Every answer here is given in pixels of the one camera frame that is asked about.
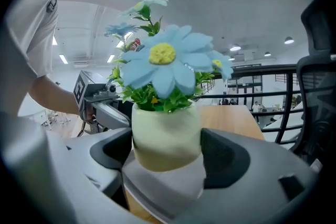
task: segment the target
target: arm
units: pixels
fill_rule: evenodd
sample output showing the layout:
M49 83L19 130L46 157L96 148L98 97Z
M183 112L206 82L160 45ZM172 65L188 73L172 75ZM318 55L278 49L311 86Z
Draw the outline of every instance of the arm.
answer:
M72 92L63 90L47 76L34 81L30 96L40 105L50 110L78 115L78 107Z

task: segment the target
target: flower pot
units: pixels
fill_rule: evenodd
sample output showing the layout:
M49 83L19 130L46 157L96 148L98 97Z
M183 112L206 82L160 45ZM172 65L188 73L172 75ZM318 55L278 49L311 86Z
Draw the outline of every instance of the flower pot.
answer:
M193 103L174 111L132 109L134 154L147 170L164 172L183 167L201 153L201 121Z

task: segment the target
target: ceiling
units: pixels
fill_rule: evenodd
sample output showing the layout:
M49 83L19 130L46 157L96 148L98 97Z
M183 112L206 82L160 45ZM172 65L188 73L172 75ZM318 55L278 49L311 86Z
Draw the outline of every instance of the ceiling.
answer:
M122 22L140 21L118 14L140 0L58 0L58 23L53 46L53 65L63 65L58 57L64 54L70 64L88 61L91 66L108 66L115 49L116 38L105 37L105 27ZM229 54L232 44L241 45L236 61L263 59L270 51L273 57L307 42L301 23L303 10L313 0L169 0L168 7L152 6L152 17L161 15L162 28L169 24L193 26L193 30L213 36L215 49ZM285 45L287 36L295 40ZM146 37L140 30L129 40Z

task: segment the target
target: yellow flower center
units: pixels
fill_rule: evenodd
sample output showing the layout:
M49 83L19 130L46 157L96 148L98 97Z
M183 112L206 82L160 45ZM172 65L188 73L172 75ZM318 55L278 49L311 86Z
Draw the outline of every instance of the yellow flower center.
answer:
M142 3L139 2L139 3L137 3L134 7L135 7L135 8L139 8L139 7L141 6L141 4L142 4Z
M218 67L222 67L222 62L221 62L220 60L215 59L215 60L213 60L212 62L213 62L215 65L217 65Z
M176 57L175 49L168 43L159 43L151 48L149 62L154 65L168 65Z

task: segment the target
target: mesh chair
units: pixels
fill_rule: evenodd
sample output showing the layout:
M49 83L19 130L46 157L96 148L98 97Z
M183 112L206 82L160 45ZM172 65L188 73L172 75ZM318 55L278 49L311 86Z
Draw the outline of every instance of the mesh chair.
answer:
M318 0L307 7L301 20L310 54L297 64L305 121L291 150L309 164L316 159L323 164L336 130L335 42L330 21Z

